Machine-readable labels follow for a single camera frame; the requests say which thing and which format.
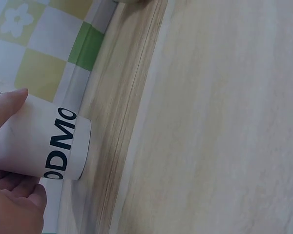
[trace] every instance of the paper cup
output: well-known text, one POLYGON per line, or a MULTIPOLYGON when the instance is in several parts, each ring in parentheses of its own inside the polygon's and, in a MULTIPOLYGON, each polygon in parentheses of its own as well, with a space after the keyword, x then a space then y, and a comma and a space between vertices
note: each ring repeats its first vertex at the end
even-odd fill
MULTIPOLYGON (((0 81, 0 94, 15 90, 0 81)), ((0 129, 0 170, 50 179, 80 178, 91 122, 29 95, 0 129)))

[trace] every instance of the wooden floor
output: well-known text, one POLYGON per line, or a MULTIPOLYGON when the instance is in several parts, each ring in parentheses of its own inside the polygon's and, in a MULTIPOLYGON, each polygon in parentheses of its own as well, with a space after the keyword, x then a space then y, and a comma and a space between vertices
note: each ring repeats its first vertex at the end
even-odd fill
POLYGON ((120 5, 60 234, 293 234, 293 0, 120 5))

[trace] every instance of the white flower pattern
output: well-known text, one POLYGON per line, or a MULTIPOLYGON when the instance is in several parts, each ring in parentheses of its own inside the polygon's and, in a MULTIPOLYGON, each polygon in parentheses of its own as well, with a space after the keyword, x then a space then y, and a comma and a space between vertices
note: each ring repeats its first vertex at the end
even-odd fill
POLYGON ((5 11, 5 22, 1 26, 1 33, 11 32, 12 36, 19 38, 23 33, 23 27, 34 22, 31 14, 27 13, 28 4, 24 3, 17 9, 9 8, 5 11))

